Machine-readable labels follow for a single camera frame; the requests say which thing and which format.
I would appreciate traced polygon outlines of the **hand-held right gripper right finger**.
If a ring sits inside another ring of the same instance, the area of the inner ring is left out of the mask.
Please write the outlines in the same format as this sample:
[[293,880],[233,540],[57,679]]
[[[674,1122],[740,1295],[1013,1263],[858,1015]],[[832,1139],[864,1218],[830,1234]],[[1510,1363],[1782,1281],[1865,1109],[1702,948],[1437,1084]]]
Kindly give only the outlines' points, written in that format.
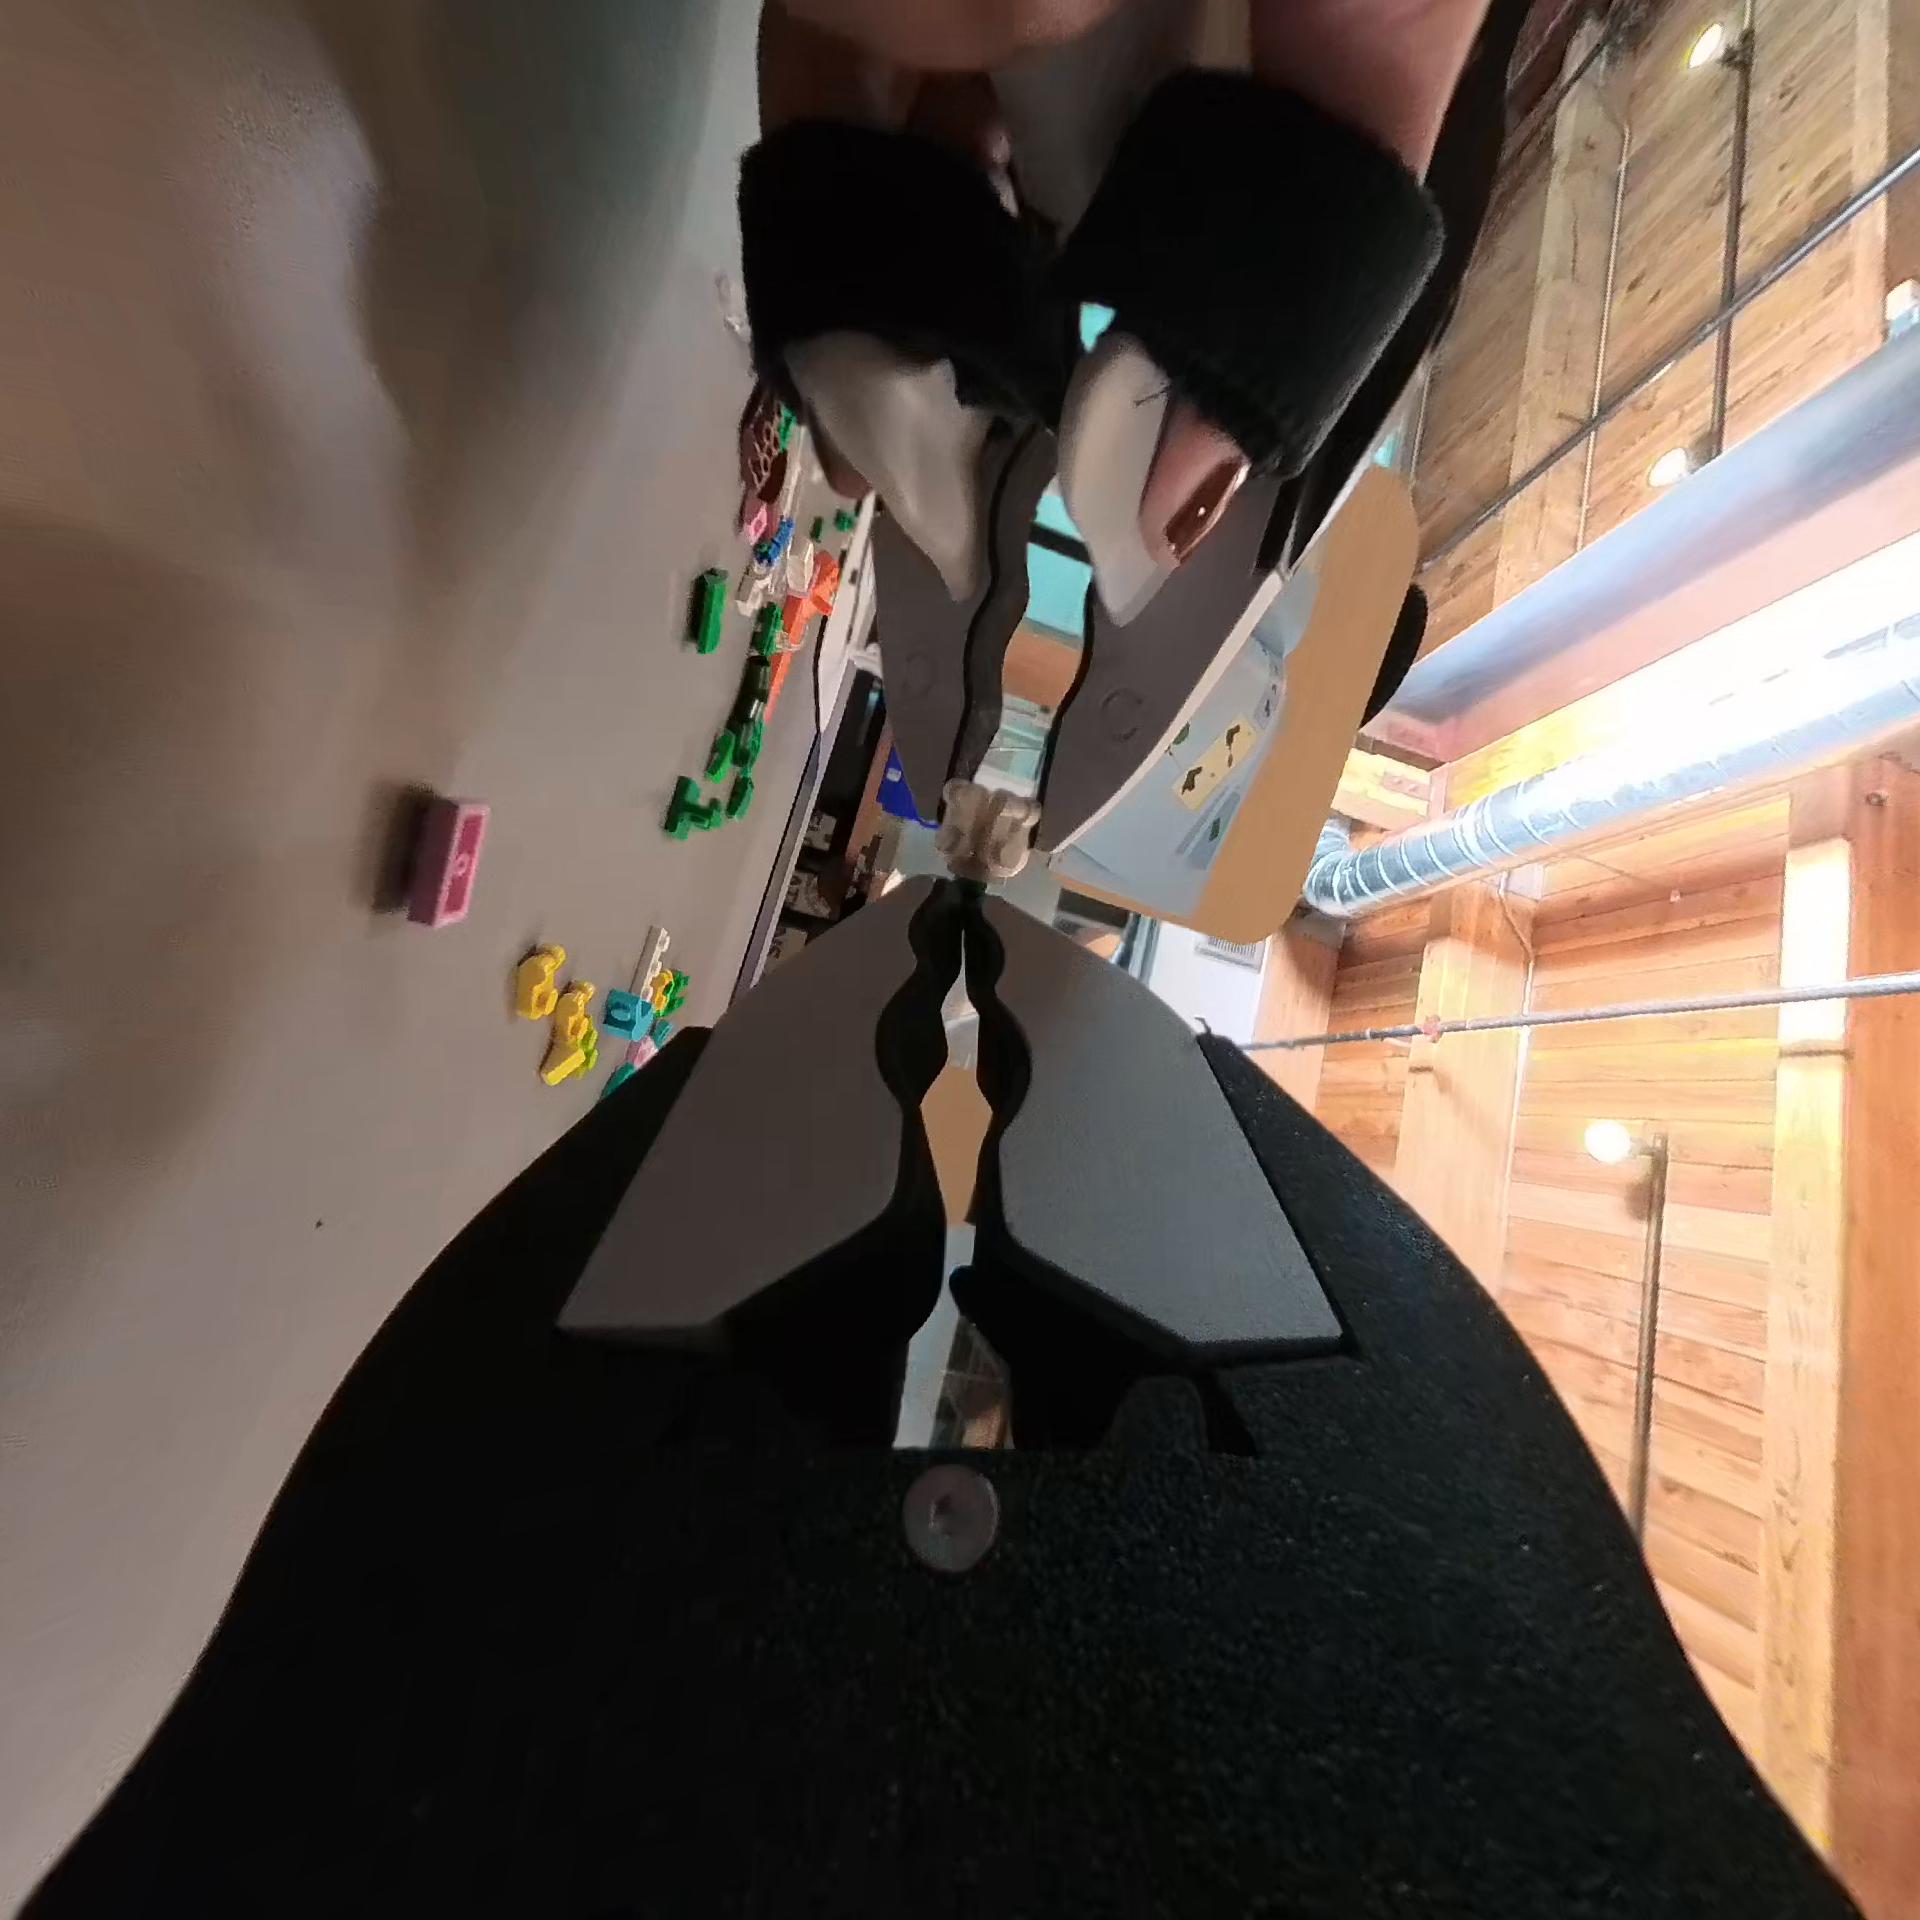
[[1001,898],[968,914],[990,1125],[972,1203],[979,1324],[1051,1309],[1174,1366],[1332,1355],[1340,1319],[1193,1028]]

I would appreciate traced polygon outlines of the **cluster of yellow teal lego pieces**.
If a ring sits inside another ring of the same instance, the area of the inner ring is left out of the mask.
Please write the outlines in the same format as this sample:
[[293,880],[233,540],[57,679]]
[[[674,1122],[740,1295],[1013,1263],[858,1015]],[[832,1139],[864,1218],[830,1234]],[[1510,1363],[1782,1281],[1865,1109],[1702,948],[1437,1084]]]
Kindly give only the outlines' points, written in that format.
[[602,990],[569,972],[565,948],[529,946],[511,977],[511,1015],[543,1028],[540,1083],[593,1083],[607,1099],[628,1086],[678,1032],[689,974],[674,964],[663,924],[647,931],[625,984]]

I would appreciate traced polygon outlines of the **thin metal conduit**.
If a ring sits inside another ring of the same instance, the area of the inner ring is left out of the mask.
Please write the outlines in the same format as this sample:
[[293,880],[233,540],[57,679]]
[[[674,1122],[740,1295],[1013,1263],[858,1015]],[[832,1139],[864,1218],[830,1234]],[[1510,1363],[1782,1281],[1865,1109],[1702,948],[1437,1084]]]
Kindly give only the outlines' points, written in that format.
[[1307,1052],[1347,1045],[1414,1045],[1449,1038],[1522,1034],[1543,1028],[1573,1028],[1633,1020],[1666,1020],[1705,1015],[1783,1011],[1790,1007],[1850,1004],[1858,1001],[1906,999],[1918,994],[1918,972],[1872,972],[1839,981],[1770,986],[1741,993],[1693,994],[1674,999],[1636,999],[1567,1011],[1515,1012],[1476,1018],[1424,1018],[1392,1024],[1332,1028],[1316,1034],[1245,1041],[1245,1054]]

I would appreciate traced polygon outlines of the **pile of green brown lego pieces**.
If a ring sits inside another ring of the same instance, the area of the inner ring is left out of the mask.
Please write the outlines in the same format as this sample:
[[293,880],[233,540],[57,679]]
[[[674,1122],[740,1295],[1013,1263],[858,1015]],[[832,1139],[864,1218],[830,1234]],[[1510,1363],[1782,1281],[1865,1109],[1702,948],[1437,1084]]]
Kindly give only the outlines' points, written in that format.
[[812,434],[766,380],[750,388],[736,427],[736,478],[733,538],[740,560],[732,571],[707,566],[693,577],[683,640],[693,654],[709,660],[721,640],[742,628],[743,654],[699,768],[678,776],[668,792],[662,835],[674,845],[742,820],[751,810],[770,720],[793,672],[803,662],[812,664],[820,627],[815,617],[801,649],[784,662],[772,659],[779,607],[793,590],[787,585],[789,569],[797,559],[803,578],[812,549],[837,556],[860,507],[860,501],[842,501],[830,515],[806,510],[806,488],[823,485],[828,474]]

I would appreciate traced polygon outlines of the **pink lego brick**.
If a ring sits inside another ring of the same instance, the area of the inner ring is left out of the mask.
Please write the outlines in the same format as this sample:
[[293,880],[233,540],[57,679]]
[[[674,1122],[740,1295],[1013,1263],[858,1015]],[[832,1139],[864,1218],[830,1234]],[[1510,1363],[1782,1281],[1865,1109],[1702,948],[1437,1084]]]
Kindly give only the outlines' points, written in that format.
[[466,922],[489,824],[481,798],[400,789],[377,843],[371,913],[429,933]]

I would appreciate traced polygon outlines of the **white lego piece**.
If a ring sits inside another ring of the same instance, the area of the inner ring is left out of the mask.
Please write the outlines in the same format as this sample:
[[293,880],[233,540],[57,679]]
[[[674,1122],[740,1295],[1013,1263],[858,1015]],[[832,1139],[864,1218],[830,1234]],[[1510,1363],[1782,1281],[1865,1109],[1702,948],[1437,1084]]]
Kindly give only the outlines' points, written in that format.
[[947,781],[934,829],[934,850],[947,879],[981,892],[1015,879],[1032,859],[1042,813],[1029,795]]

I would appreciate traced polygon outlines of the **wooden booklet board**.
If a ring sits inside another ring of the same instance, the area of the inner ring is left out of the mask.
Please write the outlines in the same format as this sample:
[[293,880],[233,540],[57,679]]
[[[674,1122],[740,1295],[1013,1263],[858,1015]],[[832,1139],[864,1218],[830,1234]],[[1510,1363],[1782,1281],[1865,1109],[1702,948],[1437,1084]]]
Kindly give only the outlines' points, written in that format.
[[1036,836],[1062,888],[1235,945],[1301,897],[1418,559],[1407,488],[1377,462],[1267,571],[1276,497],[1239,492],[1133,621],[1092,597]]

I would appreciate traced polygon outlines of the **orange brick separator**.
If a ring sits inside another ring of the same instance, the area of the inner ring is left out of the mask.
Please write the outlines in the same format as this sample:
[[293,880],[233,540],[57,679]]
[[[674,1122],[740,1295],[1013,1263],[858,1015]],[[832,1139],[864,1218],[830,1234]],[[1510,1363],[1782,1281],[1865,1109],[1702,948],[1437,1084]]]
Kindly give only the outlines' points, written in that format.
[[812,546],[808,555],[806,577],[800,572],[797,556],[787,569],[785,585],[793,590],[779,603],[779,628],[772,652],[772,660],[779,660],[775,681],[785,672],[785,659],[803,646],[809,623],[815,617],[830,618],[837,597],[842,566],[836,555],[825,546]]

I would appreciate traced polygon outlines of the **ribbed metal duct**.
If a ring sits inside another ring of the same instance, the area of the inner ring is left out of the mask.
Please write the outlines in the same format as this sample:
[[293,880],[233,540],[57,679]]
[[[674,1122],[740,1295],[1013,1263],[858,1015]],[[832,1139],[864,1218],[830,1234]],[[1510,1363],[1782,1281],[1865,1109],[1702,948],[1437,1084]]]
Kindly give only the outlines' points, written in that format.
[[1354,849],[1314,852],[1301,904],[1355,920],[1402,900],[1608,839],[1668,808],[1787,782],[1908,732],[1918,716],[1915,618],[1843,642],[1693,709]]

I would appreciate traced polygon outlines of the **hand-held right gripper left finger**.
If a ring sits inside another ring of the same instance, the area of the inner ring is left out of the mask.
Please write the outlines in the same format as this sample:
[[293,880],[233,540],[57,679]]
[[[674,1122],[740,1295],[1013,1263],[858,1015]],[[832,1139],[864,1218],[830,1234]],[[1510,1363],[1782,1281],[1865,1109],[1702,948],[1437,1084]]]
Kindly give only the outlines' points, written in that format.
[[911,879],[773,967],[689,1073],[557,1314],[571,1337],[715,1349],[773,1290],[869,1282],[856,1332],[907,1340],[947,1214],[923,1101],[947,1068],[955,895]]

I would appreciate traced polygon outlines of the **smooth large metal duct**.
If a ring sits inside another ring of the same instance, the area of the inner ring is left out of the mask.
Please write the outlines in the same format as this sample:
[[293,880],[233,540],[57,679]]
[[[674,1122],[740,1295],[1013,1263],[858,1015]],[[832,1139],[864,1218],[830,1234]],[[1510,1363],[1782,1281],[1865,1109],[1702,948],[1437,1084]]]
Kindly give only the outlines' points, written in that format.
[[1430,651],[1362,739],[1486,749],[1918,531],[1918,332]]

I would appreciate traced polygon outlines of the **person's left hand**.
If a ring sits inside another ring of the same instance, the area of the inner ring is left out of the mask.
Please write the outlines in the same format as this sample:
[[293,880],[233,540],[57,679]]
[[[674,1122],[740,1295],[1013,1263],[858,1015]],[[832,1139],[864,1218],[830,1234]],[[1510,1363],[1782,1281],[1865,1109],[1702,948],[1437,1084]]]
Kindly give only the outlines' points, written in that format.
[[1449,121],[1479,136],[1472,181],[1498,160],[1506,63],[1517,19],[1493,5],[762,5],[762,68],[910,68],[981,75],[1013,128],[1020,204],[1101,165],[1124,115],[1186,68],[1245,75],[1297,93],[1399,156],[1443,216],[1442,261],[1403,332],[1342,417],[1326,451],[1354,467],[1457,286],[1476,199],[1428,173]]

